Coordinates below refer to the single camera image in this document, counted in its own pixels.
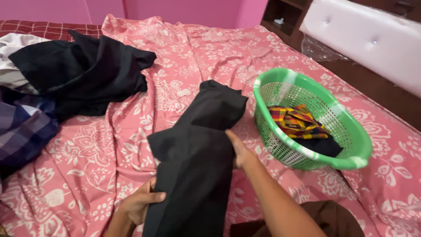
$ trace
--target floral pattern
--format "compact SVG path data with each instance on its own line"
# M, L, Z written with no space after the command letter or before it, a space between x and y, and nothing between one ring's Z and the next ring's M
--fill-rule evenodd
M298 202L332 199L347 208L366 236L419 236L421 136L405 122L290 49L264 27L224 30L109 15L104 35L157 54L142 73L148 91L110 103L105 116L66 121L41 156L3 181L0 223L11 236L98 237L119 204L156 173L147 136L175 124L202 81L213 79L249 97L235 133ZM360 170L293 170L268 152L254 125L253 82L274 67L305 74L330 90L360 121L373 157ZM234 170L225 236L231 224L263 218L246 175ZM141 236L143 226L134 236Z

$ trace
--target pink bedsheet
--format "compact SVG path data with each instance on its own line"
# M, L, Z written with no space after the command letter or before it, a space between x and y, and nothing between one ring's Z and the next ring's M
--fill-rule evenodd
M398 222L388 214L404 204L419 205L420 191L414 191L409 200L406 193L410 188L403 184L406 180L389 181L395 184L391 191L405 194L399 197L402 200L391 200L385 207L383 197L363 193L370 190L363 183L368 181L363 180L367 176L359 173L361 171L345 173L350 186L339 172L329 167L293 170L266 150L253 122L256 101L252 86L260 73L273 67L286 67L314 78L331 90L363 124L373 140L371 160L394 152L402 156L402 146L413 152L413 165L420 157L420 146L415 143L420 140L419 132L398 121L324 67L287 47L273 33L261 26L223 30L172 25L159 17L134 21L116 19L112 15L106 18L102 30L104 35L125 44L156 52L155 65L143 71L148 92L136 94L122 103L110 103L105 116L78 116L68 120L35 162L3 183L0 223L9 235L96 237L103 234L121 200L155 175L157 162L146 137L171 127L196 96L199 83L208 79L242 89L242 94L250 98L244 117L233 130L297 202L333 199L355 216L366 236L419 235L414 231L419 227L419 222L414 221L416 216ZM412 143L400 142L391 136L393 132ZM394 156L396 161L406 158ZM411 170L411 184L419 186L420 174L411 167L406 168ZM373 171L369 177L383 175L384 180L390 180L382 169L379 167L378 173ZM409 177L403 169L394 170ZM364 197L372 199L359 200ZM231 224L262 217L245 174L235 170L225 235L228 236ZM142 226L139 226L134 236L141 236L141 232Z

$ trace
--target pile of clothes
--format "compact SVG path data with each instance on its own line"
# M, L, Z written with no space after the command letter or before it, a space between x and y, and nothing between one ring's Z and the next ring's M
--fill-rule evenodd
M10 33L0 38L0 177L35 159L75 116L101 116L147 83L153 52L69 30L75 42Z
M336 157L343 150L330 131L316 121L305 104L267 107L276 125L298 144L319 154Z

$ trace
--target plastic wrap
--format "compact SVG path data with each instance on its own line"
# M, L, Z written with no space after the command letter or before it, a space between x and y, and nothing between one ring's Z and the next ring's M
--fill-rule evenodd
M338 59L349 60L336 50L333 50L307 34L304 34L303 41L301 42L301 53L317 62L335 61Z

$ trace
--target laundry basket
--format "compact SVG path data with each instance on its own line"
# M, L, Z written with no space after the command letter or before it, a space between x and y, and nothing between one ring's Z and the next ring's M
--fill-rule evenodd
M285 68L262 73L253 86L256 97L255 123L270 153L283 164L301 170L330 165L337 170L365 167L373 146L367 132L343 105L313 79ZM308 110L330 130L344 149L336 157L313 152L289 138L273 121L267 106L297 106Z

